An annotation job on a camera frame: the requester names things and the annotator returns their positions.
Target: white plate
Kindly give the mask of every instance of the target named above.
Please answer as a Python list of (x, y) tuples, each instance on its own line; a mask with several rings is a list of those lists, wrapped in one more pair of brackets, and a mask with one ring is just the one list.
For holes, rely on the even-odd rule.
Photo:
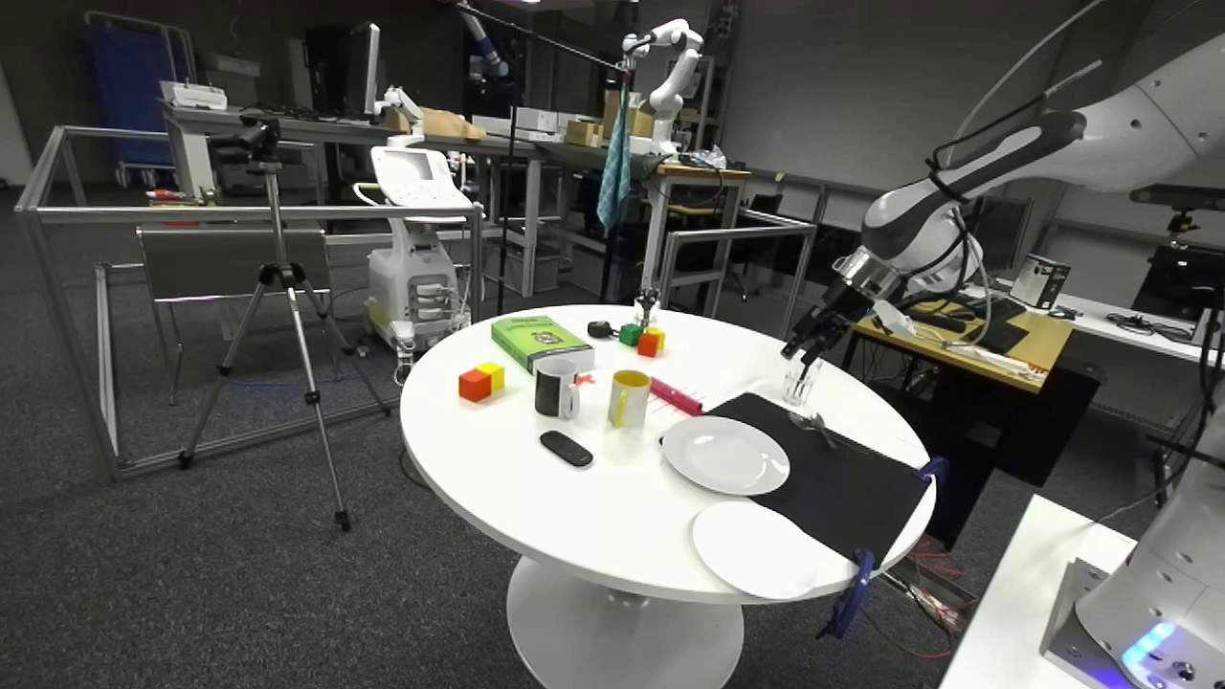
[(731, 590), (796, 599), (821, 586), (822, 544), (757, 500), (715, 500), (690, 524), (696, 560)]
[(664, 433), (664, 459), (715, 493), (768, 493), (789, 473), (789, 451), (754, 423), (731, 418), (690, 418)]

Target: tripod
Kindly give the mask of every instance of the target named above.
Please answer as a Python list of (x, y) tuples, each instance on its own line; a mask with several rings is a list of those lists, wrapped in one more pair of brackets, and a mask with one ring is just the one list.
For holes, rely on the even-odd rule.
[[(223, 396), (223, 386), (234, 371), (234, 361), (241, 353), (241, 340), (248, 331), (248, 324), (258, 322), (260, 315), (260, 302), (269, 289), (285, 289), (286, 293), (286, 304), (291, 304), (291, 322), (295, 322), (295, 340), (297, 340), (297, 361), (304, 361), (304, 376), (308, 376), (308, 394), (304, 403), (315, 409), (315, 428), (319, 428), (319, 438), (322, 438), (322, 459), (329, 466), (329, 483), (332, 483), (332, 500), (337, 500), (337, 526), (347, 532), (354, 526), (354, 514), (347, 514), (347, 500), (343, 500), (343, 488), (341, 488), (341, 477), (337, 477), (337, 459), (332, 459), (332, 438), (329, 438), (329, 419), (322, 413), (322, 391), (319, 391), (319, 377), (315, 377), (315, 362), (309, 362), (309, 344), (308, 344), (308, 324), (304, 324), (304, 297), (315, 304), (315, 316), (327, 324), (327, 331), (332, 336), (332, 344), (341, 349), (341, 357), (354, 362), (355, 349), (343, 340), (337, 316), (319, 302), (315, 287), (309, 287), (309, 275), (304, 271), (304, 265), (295, 265), (286, 255), (286, 244), (285, 244), (285, 219), (281, 219), (281, 159), (277, 155), (277, 136), (281, 136), (281, 121), (277, 119), (260, 119), (253, 121), (237, 140), (229, 146), (241, 146), (253, 159), (253, 170), (266, 174), (266, 190), (269, 190), (269, 211), (272, 211), (272, 239), (277, 239), (277, 265), (266, 265), (258, 271), (258, 287), (253, 287), (253, 297), (241, 315), (241, 324), (220, 362), (220, 381), (211, 386), (206, 403), (203, 403), (203, 413), (198, 413), (198, 423), (193, 433), (193, 438), (184, 442), (180, 451), (180, 466), (193, 466), (194, 461), (194, 446), (198, 446), (198, 437)], [(373, 377), (354, 362), (354, 371), (361, 376), (361, 381), (368, 386), (368, 394), (380, 403), (380, 409), (391, 418), (391, 405), (380, 396), (380, 391), (373, 386)]]

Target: green block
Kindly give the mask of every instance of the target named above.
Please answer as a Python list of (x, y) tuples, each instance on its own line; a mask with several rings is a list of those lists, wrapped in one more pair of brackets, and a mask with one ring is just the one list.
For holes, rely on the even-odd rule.
[(588, 340), (573, 336), (551, 316), (503, 316), (490, 324), (490, 331), (523, 371), (532, 371), (532, 362), (544, 357), (565, 357), (578, 371), (595, 368)]
[(616, 340), (629, 344), (629, 349), (637, 349), (639, 336), (644, 336), (644, 324), (637, 324), (637, 322), (629, 322), (629, 324), (616, 329)]

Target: table pedestal base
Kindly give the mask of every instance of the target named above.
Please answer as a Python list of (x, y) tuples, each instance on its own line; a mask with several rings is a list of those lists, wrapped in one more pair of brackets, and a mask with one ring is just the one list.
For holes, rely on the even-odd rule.
[(597, 590), (519, 560), (509, 637), (546, 689), (721, 689), (744, 649), (738, 604), (676, 604)]

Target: red block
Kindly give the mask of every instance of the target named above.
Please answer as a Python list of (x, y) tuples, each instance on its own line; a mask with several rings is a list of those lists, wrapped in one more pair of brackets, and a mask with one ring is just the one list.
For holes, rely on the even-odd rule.
[(490, 391), (494, 391), (494, 377), (485, 371), (470, 368), (468, 376), (461, 376), (461, 396), (484, 403), (490, 396)]
[(644, 329), (639, 357), (659, 357), (659, 349), (664, 349), (664, 329)]

